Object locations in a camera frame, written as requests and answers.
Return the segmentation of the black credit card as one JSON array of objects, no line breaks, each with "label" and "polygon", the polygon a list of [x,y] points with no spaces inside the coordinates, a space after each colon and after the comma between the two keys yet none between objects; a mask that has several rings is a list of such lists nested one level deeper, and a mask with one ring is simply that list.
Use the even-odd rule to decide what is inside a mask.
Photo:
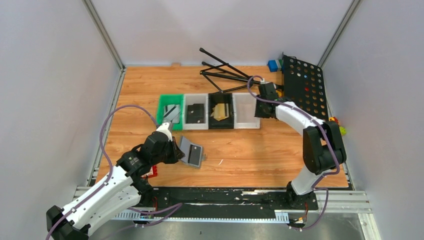
[{"label": "black credit card", "polygon": [[192,166],[199,168],[203,160],[203,147],[195,144],[191,144],[189,148],[187,163]]}]

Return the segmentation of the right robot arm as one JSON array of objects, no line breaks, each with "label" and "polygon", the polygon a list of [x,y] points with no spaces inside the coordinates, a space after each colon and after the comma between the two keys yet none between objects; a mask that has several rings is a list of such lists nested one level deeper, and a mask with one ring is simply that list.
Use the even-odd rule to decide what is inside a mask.
[{"label": "right robot arm", "polygon": [[286,97],[279,97],[273,83],[259,85],[255,116],[273,118],[286,123],[302,137],[304,166],[286,186],[285,201],[292,209],[303,205],[318,183],[326,176],[336,175],[347,160],[339,125],[319,119],[302,110]]}]

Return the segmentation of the silver cards in bin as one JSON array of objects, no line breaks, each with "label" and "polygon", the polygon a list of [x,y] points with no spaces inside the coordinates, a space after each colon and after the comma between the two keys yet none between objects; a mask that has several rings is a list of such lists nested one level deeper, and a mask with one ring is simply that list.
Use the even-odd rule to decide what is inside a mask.
[{"label": "silver cards in bin", "polygon": [[181,106],[179,104],[169,104],[163,107],[163,121],[173,124],[180,123]]}]

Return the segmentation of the white bin with black card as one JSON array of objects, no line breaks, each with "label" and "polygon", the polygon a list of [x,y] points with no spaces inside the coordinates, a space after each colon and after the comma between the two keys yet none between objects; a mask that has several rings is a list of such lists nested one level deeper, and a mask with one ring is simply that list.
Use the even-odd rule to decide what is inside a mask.
[{"label": "white bin with black card", "polygon": [[209,129],[209,95],[207,93],[186,93],[183,95],[182,129]]}]

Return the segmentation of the black card in bin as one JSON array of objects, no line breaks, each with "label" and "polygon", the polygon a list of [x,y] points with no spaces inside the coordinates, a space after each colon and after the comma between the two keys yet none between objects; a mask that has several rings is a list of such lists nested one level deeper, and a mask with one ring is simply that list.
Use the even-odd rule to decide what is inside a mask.
[{"label": "black card in bin", "polygon": [[205,123],[205,105],[202,103],[194,103],[187,105],[185,122],[187,124],[204,124]]}]

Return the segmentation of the gold cards in bin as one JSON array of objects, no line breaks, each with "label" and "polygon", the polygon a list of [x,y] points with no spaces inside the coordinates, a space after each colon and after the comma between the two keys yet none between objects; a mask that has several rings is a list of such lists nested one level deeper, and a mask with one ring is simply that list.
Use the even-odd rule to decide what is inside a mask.
[{"label": "gold cards in bin", "polygon": [[210,116],[216,121],[222,121],[230,117],[230,105],[228,103],[217,103]]}]

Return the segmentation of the red toy window block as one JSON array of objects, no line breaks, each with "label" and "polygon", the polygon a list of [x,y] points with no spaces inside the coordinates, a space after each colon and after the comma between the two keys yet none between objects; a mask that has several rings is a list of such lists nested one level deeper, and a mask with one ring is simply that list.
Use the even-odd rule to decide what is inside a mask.
[{"label": "red toy window block", "polygon": [[150,168],[150,171],[148,172],[148,173],[146,173],[145,174],[145,176],[147,177],[147,178],[154,178],[154,177],[156,177],[158,175],[158,172],[157,172],[157,166],[156,165],[153,165],[151,168]]}]

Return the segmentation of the blue toy block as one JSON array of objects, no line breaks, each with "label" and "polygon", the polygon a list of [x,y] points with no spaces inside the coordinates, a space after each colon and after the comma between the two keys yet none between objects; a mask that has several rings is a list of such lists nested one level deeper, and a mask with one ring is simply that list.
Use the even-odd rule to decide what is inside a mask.
[{"label": "blue toy block", "polygon": [[271,73],[281,72],[283,65],[284,61],[282,59],[269,60],[267,62],[267,67]]}]

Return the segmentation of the white empty bin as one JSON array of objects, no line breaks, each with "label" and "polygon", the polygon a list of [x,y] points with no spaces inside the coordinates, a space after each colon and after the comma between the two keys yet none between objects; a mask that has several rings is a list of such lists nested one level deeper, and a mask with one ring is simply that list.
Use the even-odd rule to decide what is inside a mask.
[{"label": "white empty bin", "polygon": [[232,94],[234,129],[259,129],[261,119],[255,117],[256,99],[249,92]]}]

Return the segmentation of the black perforated tray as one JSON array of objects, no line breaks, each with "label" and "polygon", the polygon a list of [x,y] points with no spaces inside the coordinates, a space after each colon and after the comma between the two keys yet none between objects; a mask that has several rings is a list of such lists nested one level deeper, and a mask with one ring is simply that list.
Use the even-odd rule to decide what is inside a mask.
[{"label": "black perforated tray", "polygon": [[284,96],[308,114],[329,119],[323,70],[294,56],[283,55],[281,67]]}]

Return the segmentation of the black folding stand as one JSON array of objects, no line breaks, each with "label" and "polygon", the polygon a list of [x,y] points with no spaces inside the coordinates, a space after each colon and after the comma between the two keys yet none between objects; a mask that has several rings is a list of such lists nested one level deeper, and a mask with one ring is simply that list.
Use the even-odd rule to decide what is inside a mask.
[{"label": "black folding stand", "polygon": [[[258,80],[251,80],[251,82],[248,84],[248,80],[250,79],[250,77],[252,77],[251,75],[246,74],[245,72],[232,66],[228,62],[220,59],[219,57],[215,56],[214,54],[210,53],[202,47],[199,48],[199,51],[220,63],[219,65],[212,65],[205,61],[201,62],[201,64],[203,66],[206,66],[206,68],[200,70],[199,74],[216,88],[215,92],[209,93],[208,95],[214,96],[230,94],[234,91],[247,89],[248,87],[253,87],[254,85],[258,86],[261,84],[261,82]],[[235,81],[238,83],[243,83],[243,85],[228,89],[222,89],[213,81],[213,78]]]}]

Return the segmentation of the green plastic bin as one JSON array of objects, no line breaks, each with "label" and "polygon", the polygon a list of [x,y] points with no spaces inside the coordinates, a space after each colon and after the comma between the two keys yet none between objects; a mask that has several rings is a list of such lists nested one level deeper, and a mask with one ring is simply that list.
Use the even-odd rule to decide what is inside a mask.
[{"label": "green plastic bin", "polygon": [[171,122],[174,131],[183,130],[183,94],[161,94],[158,100],[156,121]]}]

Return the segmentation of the black plastic bin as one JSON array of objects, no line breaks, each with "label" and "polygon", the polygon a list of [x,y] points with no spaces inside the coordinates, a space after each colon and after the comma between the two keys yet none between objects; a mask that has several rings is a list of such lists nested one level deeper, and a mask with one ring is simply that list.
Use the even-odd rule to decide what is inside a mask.
[{"label": "black plastic bin", "polygon": [[233,129],[235,122],[233,95],[231,93],[208,94],[208,128]]}]

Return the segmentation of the colourful toy figure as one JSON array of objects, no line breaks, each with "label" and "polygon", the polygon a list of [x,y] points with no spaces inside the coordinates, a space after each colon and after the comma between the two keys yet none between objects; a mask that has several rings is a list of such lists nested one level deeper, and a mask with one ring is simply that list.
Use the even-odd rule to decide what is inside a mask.
[{"label": "colourful toy figure", "polygon": [[339,128],[339,131],[340,131],[340,134],[341,134],[342,136],[345,136],[345,135],[347,134],[346,129],[345,129],[345,128],[344,128],[344,127],[340,124],[339,120],[338,120],[335,116],[330,117],[330,118],[329,118],[329,121],[330,121],[330,122],[335,122],[335,123],[337,123],[338,128]]}]

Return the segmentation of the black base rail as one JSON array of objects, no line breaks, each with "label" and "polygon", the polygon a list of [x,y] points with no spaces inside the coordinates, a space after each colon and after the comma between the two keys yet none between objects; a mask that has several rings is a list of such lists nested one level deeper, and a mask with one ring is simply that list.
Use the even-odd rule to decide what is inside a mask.
[{"label": "black base rail", "polygon": [[159,211],[179,203],[174,218],[269,220],[275,211],[302,215],[319,208],[315,193],[297,197],[284,187],[154,187],[150,197],[134,207]]}]

